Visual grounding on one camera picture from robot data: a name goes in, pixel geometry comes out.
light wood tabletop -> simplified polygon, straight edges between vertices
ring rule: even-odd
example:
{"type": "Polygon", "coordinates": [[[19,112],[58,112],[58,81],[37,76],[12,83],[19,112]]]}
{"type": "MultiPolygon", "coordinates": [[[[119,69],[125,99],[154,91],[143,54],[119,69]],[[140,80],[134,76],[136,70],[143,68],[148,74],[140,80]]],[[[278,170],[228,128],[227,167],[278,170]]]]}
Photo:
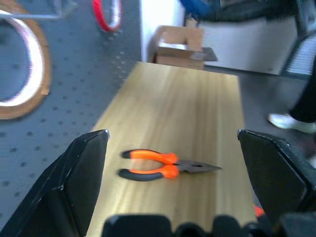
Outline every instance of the light wood tabletop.
{"type": "Polygon", "coordinates": [[[94,127],[108,129],[110,140],[87,236],[99,237],[105,220],[115,214],[164,214],[173,229],[190,221],[207,231],[220,213],[233,215],[241,224],[255,220],[237,140],[243,126],[237,77],[138,63],[94,127]],[[120,158],[120,152],[130,149],[174,152],[179,159],[222,170],[181,173],[174,180],[129,181],[117,176],[119,168],[161,166],[120,158]]]}

black pants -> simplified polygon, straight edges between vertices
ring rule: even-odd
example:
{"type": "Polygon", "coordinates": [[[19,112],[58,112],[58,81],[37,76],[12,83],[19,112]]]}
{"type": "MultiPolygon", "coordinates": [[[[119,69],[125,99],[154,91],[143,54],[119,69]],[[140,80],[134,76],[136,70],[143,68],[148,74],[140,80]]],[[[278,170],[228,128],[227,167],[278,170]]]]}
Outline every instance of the black pants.
{"type": "Polygon", "coordinates": [[[290,115],[302,122],[316,121],[316,57],[314,58],[313,73],[310,81],[306,85],[301,98],[290,111],[290,115]]]}

red ring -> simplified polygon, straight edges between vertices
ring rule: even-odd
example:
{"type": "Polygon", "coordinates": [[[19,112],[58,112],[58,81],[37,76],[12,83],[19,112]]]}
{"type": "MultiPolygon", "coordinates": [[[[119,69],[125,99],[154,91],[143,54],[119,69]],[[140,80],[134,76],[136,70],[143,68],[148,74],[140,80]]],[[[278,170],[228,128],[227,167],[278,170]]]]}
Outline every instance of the red ring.
{"type": "Polygon", "coordinates": [[[95,18],[97,19],[99,26],[107,32],[117,31],[121,24],[122,3],[121,3],[121,0],[117,0],[117,1],[118,1],[118,6],[116,9],[114,9],[114,13],[113,13],[113,14],[117,14],[117,17],[118,17],[117,22],[115,22],[115,19],[114,19],[114,21],[108,24],[103,15],[102,0],[93,0],[93,10],[94,10],[95,18]]]}

pliers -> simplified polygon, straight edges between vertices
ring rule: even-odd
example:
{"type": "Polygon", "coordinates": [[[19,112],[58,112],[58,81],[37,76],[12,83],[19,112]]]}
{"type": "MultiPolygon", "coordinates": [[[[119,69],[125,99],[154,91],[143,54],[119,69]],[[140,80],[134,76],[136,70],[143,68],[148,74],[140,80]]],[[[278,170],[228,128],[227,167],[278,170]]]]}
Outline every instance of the pliers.
{"type": "Polygon", "coordinates": [[[162,154],[150,150],[130,150],[121,153],[125,159],[150,159],[164,164],[155,170],[120,169],[118,175],[122,178],[135,181],[151,181],[160,178],[174,179],[179,172],[206,172],[221,169],[210,164],[200,163],[193,160],[178,159],[174,153],[162,154]]]}

orange handle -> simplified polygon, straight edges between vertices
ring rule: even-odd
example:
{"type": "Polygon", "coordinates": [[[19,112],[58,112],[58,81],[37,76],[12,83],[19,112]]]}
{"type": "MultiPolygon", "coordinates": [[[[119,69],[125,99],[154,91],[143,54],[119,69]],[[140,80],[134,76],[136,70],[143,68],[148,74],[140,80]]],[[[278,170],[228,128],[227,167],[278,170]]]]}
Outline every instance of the orange handle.
{"type": "Polygon", "coordinates": [[[130,169],[129,171],[134,174],[143,174],[143,175],[161,173],[164,176],[164,178],[169,178],[169,179],[174,179],[179,174],[179,170],[175,165],[165,165],[162,168],[154,169],[154,170],[143,171],[143,170],[130,169]]]}
{"type": "Polygon", "coordinates": [[[125,154],[126,153],[129,153],[129,158],[131,159],[150,159],[163,164],[174,164],[178,160],[177,156],[174,153],[162,154],[150,150],[131,150],[125,152],[125,154]]]}

